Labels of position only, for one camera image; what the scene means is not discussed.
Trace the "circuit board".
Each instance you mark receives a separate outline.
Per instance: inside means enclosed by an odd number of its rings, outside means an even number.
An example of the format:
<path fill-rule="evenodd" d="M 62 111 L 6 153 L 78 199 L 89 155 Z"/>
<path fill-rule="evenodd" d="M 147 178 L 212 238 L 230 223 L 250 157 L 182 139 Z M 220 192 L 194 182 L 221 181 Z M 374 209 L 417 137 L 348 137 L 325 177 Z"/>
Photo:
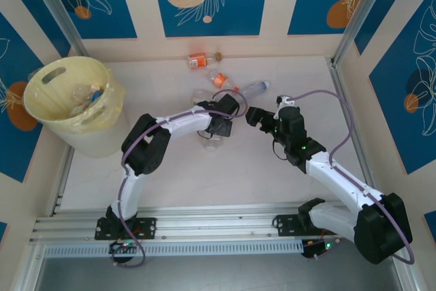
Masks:
<path fill-rule="evenodd" d="M 339 239 L 303 240 L 302 256 L 309 260 L 319 260 L 335 247 L 339 241 Z"/>
<path fill-rule="evenodd" d="M 119 242 L 115 241 L 109 245 L 110 255 L 134 255 L 137 253 L 137 245 L 132 242 Z"/>

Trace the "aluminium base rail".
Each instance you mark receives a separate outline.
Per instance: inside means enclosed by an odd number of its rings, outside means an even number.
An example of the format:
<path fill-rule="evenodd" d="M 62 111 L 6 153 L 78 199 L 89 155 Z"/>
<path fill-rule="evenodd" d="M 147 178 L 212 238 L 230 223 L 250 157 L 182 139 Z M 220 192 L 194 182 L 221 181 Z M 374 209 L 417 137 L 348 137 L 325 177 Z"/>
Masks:
<path fill-rule="evenodd" d="M 139 217 L 157 219 L 155 243 L 205 241 L 263 241 L 278 239 L 272 220 L 280 214 L 296 214 L 299 202 L 273 204 L 146 207 Z M 58 211 L 51 217 L 38 217 L 29 237 L 32 245 L 96 243 L 98 211 Z"/>

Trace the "clear bottle large white label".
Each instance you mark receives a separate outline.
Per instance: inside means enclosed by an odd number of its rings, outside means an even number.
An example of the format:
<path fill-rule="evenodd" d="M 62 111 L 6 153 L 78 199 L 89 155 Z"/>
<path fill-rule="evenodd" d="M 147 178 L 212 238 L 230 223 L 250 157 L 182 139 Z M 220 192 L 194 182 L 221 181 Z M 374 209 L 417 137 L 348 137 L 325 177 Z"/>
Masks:
<path fill-rule="evenodd" d="M 223 136 L 210 134 L 206 131 L 198 131 L 201 145 L 207 151 L 215 151 L 223 144 Z"/>

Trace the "clear blue-tinted water bottle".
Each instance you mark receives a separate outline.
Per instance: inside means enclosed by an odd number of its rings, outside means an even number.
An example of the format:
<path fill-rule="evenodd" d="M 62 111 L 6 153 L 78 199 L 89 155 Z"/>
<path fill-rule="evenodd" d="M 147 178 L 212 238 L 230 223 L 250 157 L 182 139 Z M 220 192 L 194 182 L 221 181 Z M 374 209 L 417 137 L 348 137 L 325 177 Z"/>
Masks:
<path fill-rule="evenodd" d="M 259 80 L 241 88 L 239 92 L 243 95 L 245 99 L 252 99 L 267 92 L 269 87 L 269 81 Z"/>

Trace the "grey metal panel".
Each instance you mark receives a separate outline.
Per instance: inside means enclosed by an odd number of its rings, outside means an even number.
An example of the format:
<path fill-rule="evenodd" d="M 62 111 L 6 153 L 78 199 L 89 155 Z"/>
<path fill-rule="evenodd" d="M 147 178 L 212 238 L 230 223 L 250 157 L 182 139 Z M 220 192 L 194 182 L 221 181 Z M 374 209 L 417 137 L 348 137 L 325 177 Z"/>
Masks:
<path fill-rule="evenodd" d="M 37 291 L 402 291 L 391 262 L 373 266 L 342 247 L 296 254 L 150 258 L 120 269 L 103 258 L 47 259 Z"/>

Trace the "left circuit board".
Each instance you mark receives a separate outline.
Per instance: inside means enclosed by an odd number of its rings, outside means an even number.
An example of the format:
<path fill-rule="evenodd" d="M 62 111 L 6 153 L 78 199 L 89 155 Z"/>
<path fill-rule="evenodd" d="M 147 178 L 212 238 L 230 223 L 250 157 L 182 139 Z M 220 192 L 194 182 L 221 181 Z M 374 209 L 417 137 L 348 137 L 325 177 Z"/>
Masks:
<path fill-rule="evenodd" d="M 110 255 L 134 255 L 137 253 L 137 245 L 132 242 L 119 242 L 115 241 L 109 245 Z"/>

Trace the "left aluminium post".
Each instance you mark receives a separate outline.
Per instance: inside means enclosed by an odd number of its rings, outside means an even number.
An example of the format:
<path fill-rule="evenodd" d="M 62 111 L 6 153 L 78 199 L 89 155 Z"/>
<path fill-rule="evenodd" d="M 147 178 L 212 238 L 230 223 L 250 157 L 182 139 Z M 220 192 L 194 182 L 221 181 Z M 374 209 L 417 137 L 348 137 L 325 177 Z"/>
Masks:
<path fill-rule="evenodd" d="M 89 57 L 82 38 L 61 0 L 42 0 L 77 56 Z"/>

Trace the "orange soda bottle orange cap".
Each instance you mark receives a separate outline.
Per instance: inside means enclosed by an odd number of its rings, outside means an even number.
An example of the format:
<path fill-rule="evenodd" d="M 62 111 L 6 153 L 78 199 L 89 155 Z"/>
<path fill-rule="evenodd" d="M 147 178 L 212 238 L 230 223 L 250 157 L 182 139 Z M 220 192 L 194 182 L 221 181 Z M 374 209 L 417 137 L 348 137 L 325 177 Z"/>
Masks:
<path fill-rule="evenodd" d="M 211 70 L 208 72 L 207 77 L 211 81 L 212 85 L 220 90 L 239 90 L 236 83 L 228 75 L 225 75 L 222 72 L 219 72 L 217 70 Z"/>

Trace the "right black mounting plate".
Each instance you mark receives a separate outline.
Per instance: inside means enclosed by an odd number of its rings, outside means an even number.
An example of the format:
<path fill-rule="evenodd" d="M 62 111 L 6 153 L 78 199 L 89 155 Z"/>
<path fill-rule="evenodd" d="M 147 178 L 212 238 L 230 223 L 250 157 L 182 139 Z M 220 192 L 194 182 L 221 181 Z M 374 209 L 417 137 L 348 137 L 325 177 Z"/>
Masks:
<path fill-rule="evenodd" d="M 334 235 L 329 230 L 316 228 L 309 216 L 302 214 L 277 215 L 272 220 L 272 227 L 277 230 L 279 236 L 321 237 Z"/>

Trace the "aluminium post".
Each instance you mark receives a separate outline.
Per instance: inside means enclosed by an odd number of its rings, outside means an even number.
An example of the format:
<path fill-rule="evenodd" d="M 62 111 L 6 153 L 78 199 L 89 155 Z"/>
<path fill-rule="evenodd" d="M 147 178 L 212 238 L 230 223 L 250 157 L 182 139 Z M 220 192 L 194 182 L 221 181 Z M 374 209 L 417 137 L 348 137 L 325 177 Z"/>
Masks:
<path fill-rule="evenodd" d="M 77 56 L 89 57 L 82 38 L 61 0 L 42 0 Z"/>
<path fill-rule="evenodd" d="M 340 62 L 347 54 L 348 48 L 353 44 L 354 39 L 359 32 L 363 22 L 367 18 L 375 0 L 360 0 L 358 6 L 353 13 L 348 26 L 345 28 L 343 36 L 332 56 L 332 67 L 336 70 Z"/>

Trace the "orange label bottle brown cap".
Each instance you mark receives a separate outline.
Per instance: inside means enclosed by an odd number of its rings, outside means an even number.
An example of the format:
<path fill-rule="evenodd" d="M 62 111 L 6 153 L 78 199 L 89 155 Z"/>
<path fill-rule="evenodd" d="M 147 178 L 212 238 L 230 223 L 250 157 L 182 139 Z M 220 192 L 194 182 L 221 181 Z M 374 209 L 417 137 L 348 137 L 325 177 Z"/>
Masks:
<path fill-rule="evenodd" d="M 208 65 L 212 65 L 214 63 L 220 62 L 222 60 L 222 55 L 220 52 L 215 53 L 196 53 L 191 54 L 187 58 L 188 66 L 191 69 L 203 68 Z"/>

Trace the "right aluminium side rail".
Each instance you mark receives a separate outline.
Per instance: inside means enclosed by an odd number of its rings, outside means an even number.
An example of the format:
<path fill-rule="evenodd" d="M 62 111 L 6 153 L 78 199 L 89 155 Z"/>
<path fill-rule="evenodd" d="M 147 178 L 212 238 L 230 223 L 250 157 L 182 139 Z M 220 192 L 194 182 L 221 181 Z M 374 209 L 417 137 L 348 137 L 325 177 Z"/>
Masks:
<path fill-rule="evenodd" d="M 359 139 L 360 135 L 358 133 L 357 125 L 355 122 L 354 114 L 351 110 L 351 104 L 348 102 L 347 93 L 343 87 L 343 83 L 340 77 L 339 71 L 336 69 L 336 66 L 333 64 L 333 60 L 331 58 L 326 57 L 326 63 L 328 69 L 330 71 L 330 75 L 332 76 L 332 81 L 334 84 L 334 88 L 336 93 L 341 96 L 344 101 L 347 103 L 349 110 L 344 104 L 341 104 L 343 109 L 343 113 L 345 116 L 345 120 L 347 121 L 347 125 L 350 127 L 351 123 L 354 122 L 354 126 L 352 128 L 352 136 L 351 140 L 356 152 L 356 156 L 358 158 L 360 164 L 360 170 L 362 171 L 362 175 L 364 177 L 364 181 L 367 182 L 371 187 L 374 187 L 374 179 L 371 168 L 367 161 L 367 157 L 365 156 L 364 148 L 362 147 L 362 143 Z M 392 259 L 392 265 L 395 267 L 395 274 L 398 277 L 398 291 L 415 291 L 414 278 L 410 275 L 410 271 L 408 266 L 399 262 L 398 260 Z"/>

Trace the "black mounting plate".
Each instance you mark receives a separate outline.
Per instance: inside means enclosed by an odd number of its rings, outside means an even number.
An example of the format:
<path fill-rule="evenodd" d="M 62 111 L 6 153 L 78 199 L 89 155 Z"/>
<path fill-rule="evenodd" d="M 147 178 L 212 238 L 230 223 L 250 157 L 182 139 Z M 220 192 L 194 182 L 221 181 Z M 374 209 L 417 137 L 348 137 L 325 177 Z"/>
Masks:
<path fill-rule="evenodd" d="M 125 225 L 139 240 L 154 239 L 156 223 L 157 220 L 154 217 L 132 217 L 125 221 Z M 125 229 L 125 226 L 119 218 L 108 219 L 102 217 L 97 221 L 94 239 L 97 241 L 115 241 L 119 239 L 131 239 L 131 235 Z"/>
<path fill-rule="evenodd" d="M 302 214 L 277 215 L 272 220 L 272 227 L 277 230 L 279 236 L 321 237 L 334 235 L 329 230 L 316 228 L 309 216 Z"/>

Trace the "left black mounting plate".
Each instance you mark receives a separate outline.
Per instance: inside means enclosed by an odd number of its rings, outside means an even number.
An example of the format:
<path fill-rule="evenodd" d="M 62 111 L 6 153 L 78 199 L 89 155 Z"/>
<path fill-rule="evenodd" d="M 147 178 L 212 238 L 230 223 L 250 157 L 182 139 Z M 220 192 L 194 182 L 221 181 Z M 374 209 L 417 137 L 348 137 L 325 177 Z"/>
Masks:
<path fill-rule="evenodd" d="M 154 239 L 156 223 L 157 220 L 154 217 L 132 217 L 125 221 L 125 225 L 139 240 Z M 102 217 L 97 221 L 94 239 L 97 241 L 115 241 L 119 239 L 131 239 L 131 235 L 125 229 L 125 226 L 119 218 L 108 219 Z"/>

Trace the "clear bottle green-white label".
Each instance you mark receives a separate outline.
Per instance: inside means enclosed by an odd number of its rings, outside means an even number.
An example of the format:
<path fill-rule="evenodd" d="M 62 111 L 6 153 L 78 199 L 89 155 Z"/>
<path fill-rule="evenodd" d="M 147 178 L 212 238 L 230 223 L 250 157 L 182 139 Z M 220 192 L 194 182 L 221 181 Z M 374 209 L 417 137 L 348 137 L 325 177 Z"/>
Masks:
<path fill-rule="evenodd" d="M 217 102 L 219 100 L 218 96 L 214 97 L 215 92 L 204 90 L 204 89 L 194 89 L 191 94 L 191 103 L 193 105 L 198 105 L 202 102 Z"/>

